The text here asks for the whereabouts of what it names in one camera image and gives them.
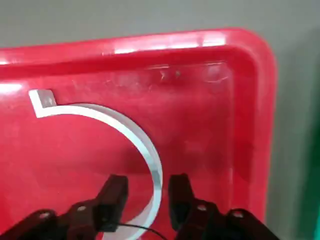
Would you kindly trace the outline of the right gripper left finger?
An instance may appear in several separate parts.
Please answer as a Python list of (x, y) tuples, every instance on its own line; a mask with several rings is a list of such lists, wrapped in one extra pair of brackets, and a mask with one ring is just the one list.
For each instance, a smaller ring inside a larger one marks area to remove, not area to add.
[(79, 201), (58, 215), (39, 209), (0, 235), (2, 240), (94, 240), (118, 228), (129, 195), (126, 176), (110, 175), (95, 198)]

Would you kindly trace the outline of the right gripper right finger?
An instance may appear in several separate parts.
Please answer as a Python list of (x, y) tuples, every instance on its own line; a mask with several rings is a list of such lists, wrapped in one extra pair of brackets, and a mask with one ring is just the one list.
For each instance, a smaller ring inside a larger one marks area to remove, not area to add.
[(176, 240), (277, 240), (251, 212), (234, 208), (221, 213), (213, 202), (195, 197), (187, 174), (168, 183), (169, 216)]

